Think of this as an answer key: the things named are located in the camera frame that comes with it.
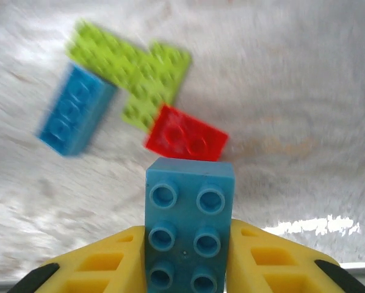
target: blue lego brick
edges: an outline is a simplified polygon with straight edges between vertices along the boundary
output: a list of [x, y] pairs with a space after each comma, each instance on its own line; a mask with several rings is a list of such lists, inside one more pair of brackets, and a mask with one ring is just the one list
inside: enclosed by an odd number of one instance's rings
[[78, 155], [89, 143], [116, 91], [116, 86], [71, 64], [39, 138], [63, 156]]
[[149, 293], [223, 293], [233, 166], [159, 158], [146, 172]]

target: blue lego stud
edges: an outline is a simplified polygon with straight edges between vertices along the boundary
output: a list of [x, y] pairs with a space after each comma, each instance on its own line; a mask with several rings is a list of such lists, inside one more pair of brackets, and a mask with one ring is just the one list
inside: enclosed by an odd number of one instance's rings
[[233, 166], [159, 158], [146, 173], [149, 293], [223, 293]]
[[75, 64], [61, 86], [39, 138], [63, 156], [76, 156], [92, 138], [117, 88]]

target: lime green lego plate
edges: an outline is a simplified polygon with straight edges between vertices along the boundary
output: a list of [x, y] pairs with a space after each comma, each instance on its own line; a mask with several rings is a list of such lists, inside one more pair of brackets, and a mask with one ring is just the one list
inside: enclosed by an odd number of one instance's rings
[[86, 69], [130, 92], [121, 118], [151, 129], [162, 104], [173, 104], [192, 58], [187, 51], [154, 42], [149, 52], [82, 22], [68, 56]]

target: white fluffy carpet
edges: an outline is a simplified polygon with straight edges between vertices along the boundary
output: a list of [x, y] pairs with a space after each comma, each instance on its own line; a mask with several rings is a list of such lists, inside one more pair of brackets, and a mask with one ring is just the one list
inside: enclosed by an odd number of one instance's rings
[[82, 157], [34, 137], [79, 18], [192, 52], [176, 105], [229, 132], [235, 217], [365, 261], [365, 0], [0, 0], [0, 280], [143, 224], [124, 92]]

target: red lego brick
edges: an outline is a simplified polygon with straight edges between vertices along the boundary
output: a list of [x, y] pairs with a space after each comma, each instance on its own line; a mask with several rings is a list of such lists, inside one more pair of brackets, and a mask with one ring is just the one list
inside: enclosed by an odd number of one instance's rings
[[164, 157], [217, 161], [228, 134], [164, 105], [145, 146]]

